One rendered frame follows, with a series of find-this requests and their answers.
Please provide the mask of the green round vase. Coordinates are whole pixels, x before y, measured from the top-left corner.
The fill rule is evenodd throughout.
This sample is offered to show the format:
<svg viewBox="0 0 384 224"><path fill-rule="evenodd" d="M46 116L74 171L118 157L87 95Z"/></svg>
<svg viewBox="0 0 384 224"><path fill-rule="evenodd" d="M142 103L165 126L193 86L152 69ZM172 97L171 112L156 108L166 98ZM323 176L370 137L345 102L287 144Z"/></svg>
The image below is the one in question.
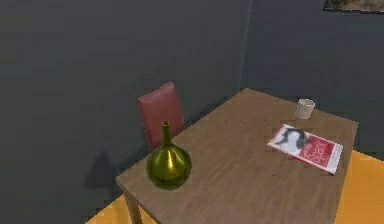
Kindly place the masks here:
<svg viewBox="0 0 384 224"><path fill-rule="evenodd" d="M192 160L188 152L171 141L170 123L162 123L162 143L152 152L146 165L150 181L162 190L175 190L189 178Z"/></svg>

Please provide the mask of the red chair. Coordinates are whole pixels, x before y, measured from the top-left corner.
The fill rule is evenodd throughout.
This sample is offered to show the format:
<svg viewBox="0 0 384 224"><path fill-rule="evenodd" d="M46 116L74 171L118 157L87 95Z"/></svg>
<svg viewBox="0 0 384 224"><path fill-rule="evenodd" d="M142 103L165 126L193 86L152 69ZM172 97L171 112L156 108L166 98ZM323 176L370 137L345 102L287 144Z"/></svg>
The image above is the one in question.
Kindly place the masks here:
<svg viewBox="0 0 384 224"><path fill-rule="evenodd" d="M136 99L144 125L146 139L151 150L162 142L162 123L170 123L171 136L185 129L184 114L173 82Z"/></svg>

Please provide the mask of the brown wooden table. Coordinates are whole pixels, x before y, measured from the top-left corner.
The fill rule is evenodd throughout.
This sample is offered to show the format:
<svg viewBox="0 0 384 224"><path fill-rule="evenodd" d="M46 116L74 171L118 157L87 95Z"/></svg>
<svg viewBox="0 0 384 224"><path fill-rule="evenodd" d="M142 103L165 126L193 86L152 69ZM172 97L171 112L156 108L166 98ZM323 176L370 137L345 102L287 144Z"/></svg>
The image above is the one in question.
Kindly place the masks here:
<svg viewBox="0 0 384 224"><path fill-rule="evenodd" d="M174 191L155 187L140 161L116 181L131 212L157 224L333 224L358 124L245 89L174 138L192 158L187 182ZM289 124L343 147L334 175L269 147Z"/></svg>

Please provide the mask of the white cup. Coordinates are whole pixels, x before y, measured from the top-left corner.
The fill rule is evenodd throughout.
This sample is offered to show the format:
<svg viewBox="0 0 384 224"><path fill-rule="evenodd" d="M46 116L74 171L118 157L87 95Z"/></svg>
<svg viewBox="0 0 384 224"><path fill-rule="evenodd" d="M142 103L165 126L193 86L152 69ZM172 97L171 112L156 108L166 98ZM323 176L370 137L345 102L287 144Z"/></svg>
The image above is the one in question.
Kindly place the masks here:
<svg viewBox="0 0 384 224"><path fill-rule="evenodd" d="M298 119L309 119L314 107L314 101L310 99L300 99L297 104L295 116Z"/></svg>

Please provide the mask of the red and white book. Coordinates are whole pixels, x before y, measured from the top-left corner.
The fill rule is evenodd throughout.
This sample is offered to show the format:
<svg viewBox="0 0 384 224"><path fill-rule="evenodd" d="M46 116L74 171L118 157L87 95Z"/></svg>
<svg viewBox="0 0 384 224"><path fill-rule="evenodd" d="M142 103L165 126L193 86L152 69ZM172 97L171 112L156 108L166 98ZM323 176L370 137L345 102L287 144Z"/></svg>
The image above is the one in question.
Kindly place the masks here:
<svg viewBox="0 0 384 224"><path fill-rule="evenodd" d="M283 124L268 146L335 175L343 146L301 129Z"/></svg>

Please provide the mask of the framed wall picture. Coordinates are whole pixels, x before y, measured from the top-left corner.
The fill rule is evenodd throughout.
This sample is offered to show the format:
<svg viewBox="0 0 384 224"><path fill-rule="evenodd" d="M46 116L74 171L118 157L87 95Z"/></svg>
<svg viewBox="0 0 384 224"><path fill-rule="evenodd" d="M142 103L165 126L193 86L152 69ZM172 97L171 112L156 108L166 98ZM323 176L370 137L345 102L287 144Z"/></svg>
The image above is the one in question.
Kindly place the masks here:
<svg viewBox="0 0 384 224"><path fill-rule="evenodd" d="M324 11L384 14L384 0L325 0Z"/></svg>

